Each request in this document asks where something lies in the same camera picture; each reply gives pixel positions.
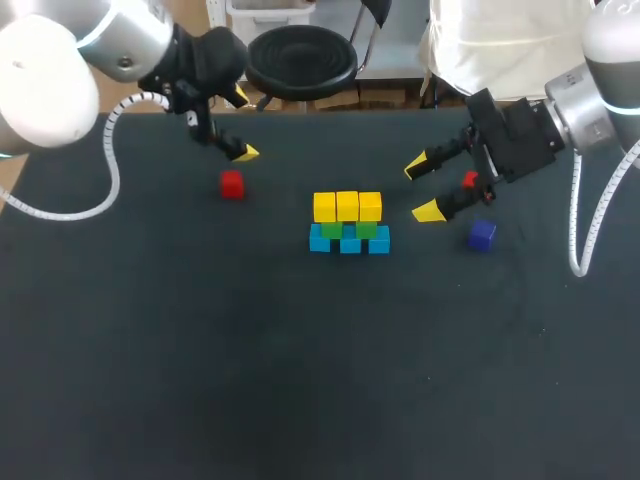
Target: red cube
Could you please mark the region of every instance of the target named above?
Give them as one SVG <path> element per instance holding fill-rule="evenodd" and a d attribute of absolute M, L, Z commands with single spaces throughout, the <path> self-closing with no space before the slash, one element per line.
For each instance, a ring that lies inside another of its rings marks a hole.
<path fill-rule="evenodd" d="M 220 194 L 222 198 L 242 200 L 244 198 L 244 179 L 236 171 L 222 172 L 220 175 Z"/>

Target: yellow cube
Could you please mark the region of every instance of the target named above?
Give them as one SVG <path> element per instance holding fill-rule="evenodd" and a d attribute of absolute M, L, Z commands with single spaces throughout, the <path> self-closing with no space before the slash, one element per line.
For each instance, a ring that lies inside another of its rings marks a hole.
<path fill-rule="evenodd" d="M 338 221 L 357 222 L 360 214 L 358 192 L 338 192 Z"/>
<path fill-rule="evenodd" d="M 380 192 L 360 193 L 360 221 L 382 221 L 382 195 Z"/>
<path fill-rule="evenodd" d="M 313 195 L 313 221 L 316 223 L 336 221 L 335 193 L 316 193 Z"/>

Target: stool seat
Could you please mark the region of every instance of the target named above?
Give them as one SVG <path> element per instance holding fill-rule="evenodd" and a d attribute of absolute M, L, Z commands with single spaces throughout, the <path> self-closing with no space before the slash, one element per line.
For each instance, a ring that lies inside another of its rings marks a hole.
<path fill-rule="evenodd" d="M 247 80 L 265 95 L 293 102 L 327 98 L 353 83 L 358 54 L 338 33 L 312 25 L 288 25 L 249 45 Z"/>

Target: green cube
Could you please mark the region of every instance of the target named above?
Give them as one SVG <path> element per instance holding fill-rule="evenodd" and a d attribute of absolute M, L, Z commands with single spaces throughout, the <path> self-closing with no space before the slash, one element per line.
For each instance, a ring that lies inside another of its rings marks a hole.
<path fill-rule="evenodd" d="M 359 240 L 374 240 L 378 235 L 378 222 L 356 223 L 356 237 Z"/>
<path fill-rule="evenodd" d="M 341 240 L 342 239 L 342 222 L 323 223 L 322 238 L 328 238 L 330 240 Z"/>

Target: stacked blocks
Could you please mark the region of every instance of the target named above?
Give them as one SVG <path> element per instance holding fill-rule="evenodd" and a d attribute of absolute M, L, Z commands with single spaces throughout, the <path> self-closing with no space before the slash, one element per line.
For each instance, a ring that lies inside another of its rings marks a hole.
<path fill-rule="evenodd" d="M 391 253 L 389 227 L 382 221 L 380 192 L 325 192 L 313 197 L 313 219 L 309 236 L 312 252 L 332 250 L 344 255 Z"/>
<path fill-rule="evenodd" d="M 495 233 L 496 226 L 493 223 L 476 220 L 469 236 L 469 247 L 478 252 L 489 252 Z"/>

